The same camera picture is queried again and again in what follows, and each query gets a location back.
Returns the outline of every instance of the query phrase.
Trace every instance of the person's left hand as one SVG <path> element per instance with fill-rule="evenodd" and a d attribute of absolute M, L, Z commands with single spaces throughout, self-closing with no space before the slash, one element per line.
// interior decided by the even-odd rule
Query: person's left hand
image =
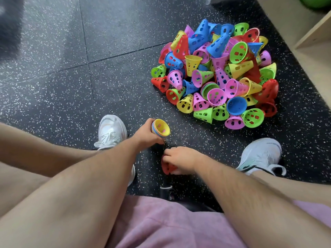
<path fill-rule="evenodd" d="M 147 119 L 146 123 L 144 123 L 133 135 L 132 138 L 138 141 L 139 150 L 144 150 L 156 143 L 164 144 L 163 139 L 151 131 L 152 123 L 154 121 L 155 119 L 153 118 Z"/>

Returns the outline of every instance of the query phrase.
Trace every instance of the pink fabric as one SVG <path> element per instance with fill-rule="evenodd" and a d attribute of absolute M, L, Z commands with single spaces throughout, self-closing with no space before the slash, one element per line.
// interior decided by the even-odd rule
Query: pink fabric
<path fill-rule="evenodd" d="M 331 227 L 331 209 L 294 202 Z M 126 196 L 106 248 L 221 247 L 244 248 L 224 214 L 190 212 L 178 203 L 159 198 Z"/>

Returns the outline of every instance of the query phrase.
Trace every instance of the black speckled floor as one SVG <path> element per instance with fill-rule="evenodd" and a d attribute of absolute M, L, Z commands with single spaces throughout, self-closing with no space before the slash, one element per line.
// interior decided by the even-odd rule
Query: black speckled floor
<path fill-rule="evenodd" d="M 130 135 L 147 118 L 162 118 L 172 129 L 168 146 L 193 147 L 233 167 L 251 141 L 274 137 L 289 178 L 331 180 L 330 111 L 255 0 L 214 7 L 205 0 L 20 1 L 18 18 L 0 23 L 0 121 L 52 143 L 91 149 L 105 114 L 121 117 Z M 269 39 L 279 113 L 262 126 L 232 131 L 223 122 L 209 125 L 179 112 L 151 85 L 150 69 L 163 45 L 203 18 L 248 22 Z M 157 196 L 168 182 L 180 197 L 218 209 L 200 179 L 162 173 L 162 151 L 155 146 L 138 156 L 128 193 Z"/>

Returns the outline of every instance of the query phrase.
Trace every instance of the hand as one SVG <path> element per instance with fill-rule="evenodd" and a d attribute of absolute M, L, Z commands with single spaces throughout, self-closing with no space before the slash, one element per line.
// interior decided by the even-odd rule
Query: hand
<path fill-rule="evenodd" d="M 154 121 L 155 119 L 153 118 L 147 119 L 146 123 L 144 123 L 132 137 L 138 142 L 138 148 L 140 151 L 147 149 L 156 143 L 164 144 L 161 137 L 151 132 L 152 122 Z"/>
<path fill-rule="evenodd" d="M 188 147 L 172 147 L 164 151 L 163 161 L 178 167 L 171 172 L 175 175 L 187 175 L 195 173 L 195 167 L 207 158 L 206 155 Z"/>

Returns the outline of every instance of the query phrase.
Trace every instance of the white sneaker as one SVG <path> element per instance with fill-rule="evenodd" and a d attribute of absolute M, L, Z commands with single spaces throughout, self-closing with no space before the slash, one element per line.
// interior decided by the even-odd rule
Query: white sneaker
<path fill-rule="evenodd" d="M 275 175 L 274 169 L 281 168 L 286 175 L 285 167 L 278 165 L 282 155 L 280 143 L 272 138 L 260 138 L 251 142 L 243 151 L 237 170 L 250 175 L 253 171 L 263 170 Z"/>
<path fill-rule="evenodd" d="M 94 144 L 94 147 L 98 150 L 112 148 L 127 139 L 127 130 L 118 116 L 106 115 L 100 121 L 98 137 L 99 141 Z M 129 185 L 133 182 L 135 175 L 136 169 L 133 165 Z"/>

